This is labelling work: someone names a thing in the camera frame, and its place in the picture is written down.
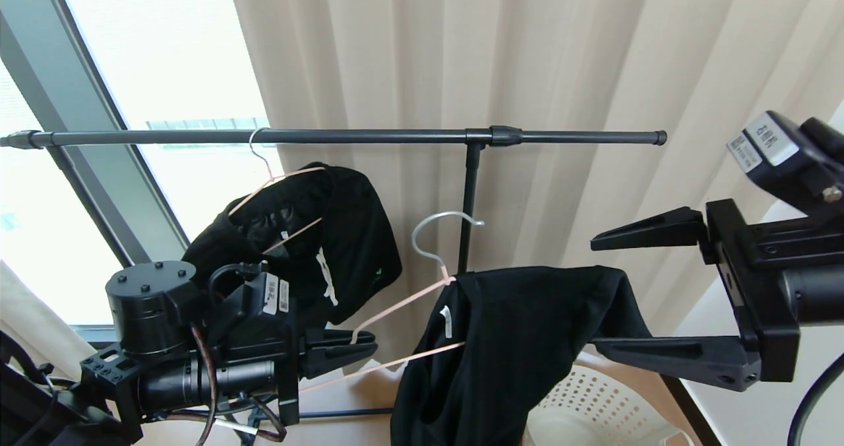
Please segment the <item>screw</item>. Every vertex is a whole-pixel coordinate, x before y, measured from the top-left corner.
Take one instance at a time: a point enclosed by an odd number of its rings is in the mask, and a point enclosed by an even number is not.
[[[826,203],[838,202],[838,200],[841,200],[841,190],[834,185],[832,185],[832,187],[826,187],[826,189],[822,191],[821,195],[824,196],[824,202]]]

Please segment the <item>white wall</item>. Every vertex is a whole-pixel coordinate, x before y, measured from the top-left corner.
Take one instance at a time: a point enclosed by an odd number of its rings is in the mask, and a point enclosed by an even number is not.
[[[778,202],[766,215],[766,221],[800,215]],[[675,330],[675,335],[735,335],[737,332],[732,308],[718,278]],[[802,396],[842,352],[844,326],[804,328],[792,383],[757,383],[743,393],[693,382],[686,386],[711,418],[711,425],[720,433],[725,446],[785,444]],[[844,379],[833,384],[815,406],[805,427],[802,446],[844,443],[841,411],[844,411]]]

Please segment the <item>rack lower bar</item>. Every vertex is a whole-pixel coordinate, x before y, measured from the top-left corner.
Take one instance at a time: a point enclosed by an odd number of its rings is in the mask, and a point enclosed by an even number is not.
[[[19,131],[0,137],[0,146],[50,148],[88,144],[202,144],[247,143],[250,130],[171,131]],[[512,146],[520,143],[632,143],[662,145],[665,131],[522,131],[515,127],[482,129],[266,129],[254,143],[271,144],[470,144]]]

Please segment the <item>laundry basket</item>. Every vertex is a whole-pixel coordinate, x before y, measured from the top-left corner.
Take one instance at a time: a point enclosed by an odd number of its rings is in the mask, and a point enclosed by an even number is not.
[[[575,365],[527,417],[524,446],[658,446],[688,435],[633,389]]]

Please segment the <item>clothing rack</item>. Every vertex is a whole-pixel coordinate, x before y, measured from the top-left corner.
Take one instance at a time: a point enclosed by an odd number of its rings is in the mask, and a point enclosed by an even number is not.
[[[464,182],[464,203],[462,212],[472,216],[474,211],[477,171],[480,168],[480,156],[486,146],[506,148],[522,143],[621,143],[652,144],[662,146],[667,141],[665,131],[523,131],[508,125],[492,125],[477,129],[265,129],[255,133],[250,130],[169,130],[169,131],[19,131],[9,136],[0,137],[0,146],[33,149],[46,148],[51,152],[55,163],[61,165],[69,161],[64,146],[100,145],[100,144],[201,144],[201,143],[253,143],[274,144],[464,144],[466,145],[466,179]],[[106,241],[117,247],[115,239],[108,239],[108,230],[103,230],[106,221],[94,206],[93,200],[84,196],[81,179],[72,170],[65,170],[65,175],[82,204],[87,209],[94,223],[100,228]],[[472,224],[462,221],[460,229],[460,250],[458,272],[466,272],[468,265],[469,242],[472,236]],[[392,408],[373,410],[324,411],[304,413],[302,417],[338,417],[380,415],[392,413]],[[254,426],[262,420],[262,413],[253,410],[249,422]],[[241,444],[254,443],[255,437]]]

